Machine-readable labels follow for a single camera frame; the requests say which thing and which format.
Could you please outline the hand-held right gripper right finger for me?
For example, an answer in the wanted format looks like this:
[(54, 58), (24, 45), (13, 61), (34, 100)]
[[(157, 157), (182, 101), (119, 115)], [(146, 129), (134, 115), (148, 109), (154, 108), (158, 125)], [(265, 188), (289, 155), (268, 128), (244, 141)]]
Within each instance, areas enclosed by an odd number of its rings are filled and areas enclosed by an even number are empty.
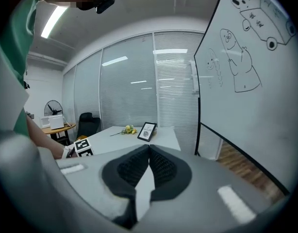
[(248, 225), (271, 203), (220, 163), (150, 146), (155, 189), (137, 223), (139, 233), (226, 233)]

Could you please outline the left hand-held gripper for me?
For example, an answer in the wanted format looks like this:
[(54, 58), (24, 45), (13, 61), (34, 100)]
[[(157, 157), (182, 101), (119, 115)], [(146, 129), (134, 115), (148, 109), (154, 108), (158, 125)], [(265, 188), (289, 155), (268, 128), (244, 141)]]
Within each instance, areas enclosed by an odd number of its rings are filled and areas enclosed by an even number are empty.
[(94, 155), (92, 145), (90, 144), (88, 138), (75, 141), (67, 148), (68, 158), (72, 157), (74, 154), (77, 155), (77, 157), (86, 157)]

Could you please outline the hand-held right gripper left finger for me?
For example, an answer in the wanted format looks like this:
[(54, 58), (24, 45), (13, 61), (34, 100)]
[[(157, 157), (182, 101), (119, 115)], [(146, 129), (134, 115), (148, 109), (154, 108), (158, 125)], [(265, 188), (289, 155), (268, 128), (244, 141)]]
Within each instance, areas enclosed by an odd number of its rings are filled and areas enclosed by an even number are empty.
[(132, 228), (149, 210), (149, 147), (58, 160), (77, 194), (106, 219)]

